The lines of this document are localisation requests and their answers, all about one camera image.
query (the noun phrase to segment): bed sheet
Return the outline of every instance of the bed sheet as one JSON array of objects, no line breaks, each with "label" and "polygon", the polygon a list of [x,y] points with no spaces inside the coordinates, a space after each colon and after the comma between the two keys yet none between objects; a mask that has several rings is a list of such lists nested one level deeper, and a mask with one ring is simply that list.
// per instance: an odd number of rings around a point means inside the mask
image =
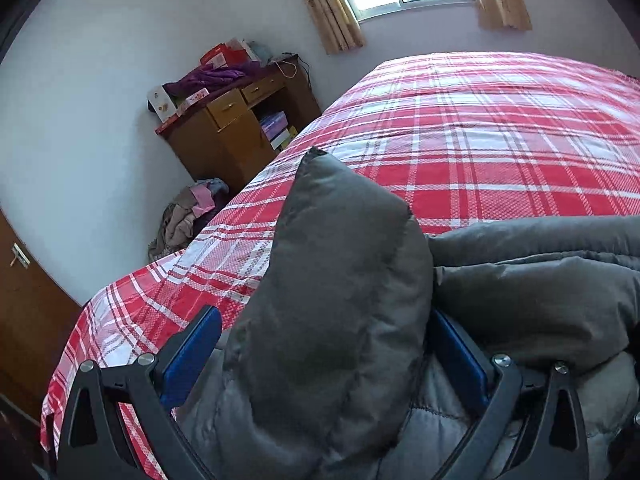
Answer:
[{"label": "bed sheet", "polygon": [[[305,129],[181,253],[101,290],[49,385],[56,446],[79,364],[157,352],[204,304],[233,324],[269,264],[276,219],[318,146],[396,193],[426,234],[528,216],[640,213],[640,84],[582,62],[513,53],[383,63]],[[145,471],[162,478],[135,414]]]}]

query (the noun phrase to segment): folded gray jacket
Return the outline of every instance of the folded gray jacket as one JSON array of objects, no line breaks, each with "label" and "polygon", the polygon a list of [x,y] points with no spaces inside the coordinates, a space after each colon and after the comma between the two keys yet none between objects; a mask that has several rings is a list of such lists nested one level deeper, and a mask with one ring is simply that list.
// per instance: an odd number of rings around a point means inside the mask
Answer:
[{"label": "folded gray jacket", "polygon": [[[424,237],[331,155],[300,163],[270,266],[177,420],[220,480],[428,479],[470,425],[425,352],[431,306],[489,353],[578,375],[590,478],[638,402],[640,218],[541,218]],[[487,469],[498,475],[514,422]]]}]

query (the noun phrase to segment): wooden desk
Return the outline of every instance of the wooden desk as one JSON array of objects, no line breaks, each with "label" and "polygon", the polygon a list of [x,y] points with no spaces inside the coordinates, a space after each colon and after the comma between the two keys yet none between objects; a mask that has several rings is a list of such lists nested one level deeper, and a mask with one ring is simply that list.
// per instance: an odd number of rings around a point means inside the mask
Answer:
[{"label": "wooden desk", "polygon": [[237,194],[276,156],[258,118],[284,112],[299,132],[320,108],[298,65],[280,64],[266,76],[209,102],[169,134],[167,141],[194,180],[218,177]]}]

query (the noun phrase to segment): metal bolt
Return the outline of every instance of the metal bolt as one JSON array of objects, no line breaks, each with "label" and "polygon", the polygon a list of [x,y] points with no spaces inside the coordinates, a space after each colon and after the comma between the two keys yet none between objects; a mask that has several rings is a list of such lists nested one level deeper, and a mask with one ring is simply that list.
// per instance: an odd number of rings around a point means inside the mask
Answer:
[{"label": "metal bolt", "polygon": [[80,363],[80,371],[81,372],[90,372],[94,369],[94,362],[91,359],[87,359],[86,361],[82,361]]},{"label": "metal bolt", "polygon": [[138,358],[138,364],[143,366],[149,366],[155,360],[156,360],[156,356],[153,354],[142,354]]},{"label": "metal bolt", "polygon": [[511,365],[511,358],[507,354],[494,355],[494,363],[500,368],[507,368]]},{"label": "metal bolt", "polygon": [[554,365],[554,368],[556,369],[556,372],[558,372],[559,374],[567,375],[569,373],[569,368],[567,368],[566,364],[564,364],[562,361],[558,361]]}]

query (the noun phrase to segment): wall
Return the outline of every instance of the wall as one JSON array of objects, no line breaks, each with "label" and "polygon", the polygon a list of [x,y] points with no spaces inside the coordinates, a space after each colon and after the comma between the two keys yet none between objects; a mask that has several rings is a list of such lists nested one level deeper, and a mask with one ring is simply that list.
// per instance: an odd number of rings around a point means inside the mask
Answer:
[{"label": "wall", "polygon": [[452,50],[534,51],[571,57],[640,76],[640,51],[606,0],[525,0],[534,30],[486,31],[471,5],[431,6],[362,23],[367,46],[327,56],[302,0],[214,0],[216,25],[298,52],[312,69],[314,90],[328,106],[379,63]]},{"label": "wall", "polygon": [[0,64],[0,206],[79,303],[146,263],[191,182],[145,95],[211,46],[197,4],[42,0]]}]

